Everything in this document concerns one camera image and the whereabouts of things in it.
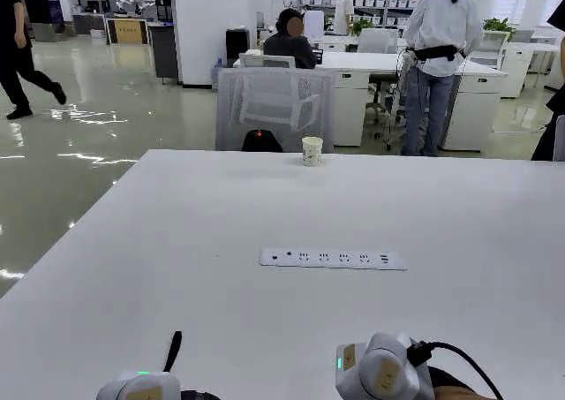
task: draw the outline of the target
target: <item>white shirt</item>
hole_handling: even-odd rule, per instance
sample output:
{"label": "white shirt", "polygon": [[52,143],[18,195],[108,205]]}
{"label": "white shirt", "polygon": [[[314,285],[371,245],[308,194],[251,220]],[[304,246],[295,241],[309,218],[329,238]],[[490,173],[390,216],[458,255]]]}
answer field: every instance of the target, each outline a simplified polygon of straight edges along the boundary
{"label": "white shirt", "polygon": [[[408,46],[428,49],[455,45],[468,56],[481,42],[483,28],[478,16],[477,0],[419,0],[404,35]],[[446,57],[419,63],[418,68],[433,76],[454,75],[463,62],[461,55],[449,62]]]}
{"label": "white shirt", "polygon": [[350,28],[350,22],[346,19],[346,15],[353,15],[353,0],[337,0],[335,5],[334,32],[339,35],[347,35]]}

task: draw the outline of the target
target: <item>paper cup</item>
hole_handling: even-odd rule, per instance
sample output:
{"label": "paper cup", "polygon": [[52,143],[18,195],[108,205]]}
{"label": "paper cup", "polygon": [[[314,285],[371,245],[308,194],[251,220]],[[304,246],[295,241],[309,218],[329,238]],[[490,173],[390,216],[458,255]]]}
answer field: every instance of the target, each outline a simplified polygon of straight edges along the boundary
{"label": "paper cup", "polygon": [[324,140],[318,137],[302,139],[302,163],[305,166],[317,167],[322,165],[321,148]]}

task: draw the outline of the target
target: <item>belt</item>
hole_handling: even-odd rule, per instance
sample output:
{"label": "belt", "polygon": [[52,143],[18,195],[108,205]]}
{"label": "belt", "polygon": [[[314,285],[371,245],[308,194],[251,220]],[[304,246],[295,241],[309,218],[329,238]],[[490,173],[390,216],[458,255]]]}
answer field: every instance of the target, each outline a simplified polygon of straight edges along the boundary
{"label": "belt", "polygon": [[456,59],[456,54],[463,53],[455,45],[442,45],[440,47],[431,47],[430,49],[415,49],[414,54],[418,60],[428,60],[430,58],[446,57],[450,62]]}

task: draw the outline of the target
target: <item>black shoe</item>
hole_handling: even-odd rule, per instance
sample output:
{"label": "black shoe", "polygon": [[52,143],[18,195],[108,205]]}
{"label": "black shoe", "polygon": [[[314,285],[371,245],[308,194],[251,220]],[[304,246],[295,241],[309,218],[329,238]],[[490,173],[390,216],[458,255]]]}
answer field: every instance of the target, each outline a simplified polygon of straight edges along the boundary
{"label": "black shoe", "polygon": [[59,104],[63,105],[63,104],[67,103],[67,95],[64,93],[63,87],[61,87],[61,84],[57,84],[55,82],[55,84],[53,84],[52,93],[55,96],[56,100],[59,102]]}
{"label": "black shoe", "polygon": [[17,107],[12,113],[10,113],[8,116],[6,116],[6,118],[8,120],[15,120],[15,119],[20,119],[21,117],[28,117],[28,116],[32,116],[33,112],[32,110],[28,107]]}

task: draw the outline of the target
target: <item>power strip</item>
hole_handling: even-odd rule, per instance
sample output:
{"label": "power strip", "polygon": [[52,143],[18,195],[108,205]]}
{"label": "power strip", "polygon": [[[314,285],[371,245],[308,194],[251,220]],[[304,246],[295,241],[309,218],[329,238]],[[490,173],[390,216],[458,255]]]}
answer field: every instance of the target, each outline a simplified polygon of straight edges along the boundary
{"label": "power strip", "polygon": [[396,254],[376,252],[345,252],[297,248],[263,248],[259,258],[263,266],[300,268],[344,268],[407,270]]}

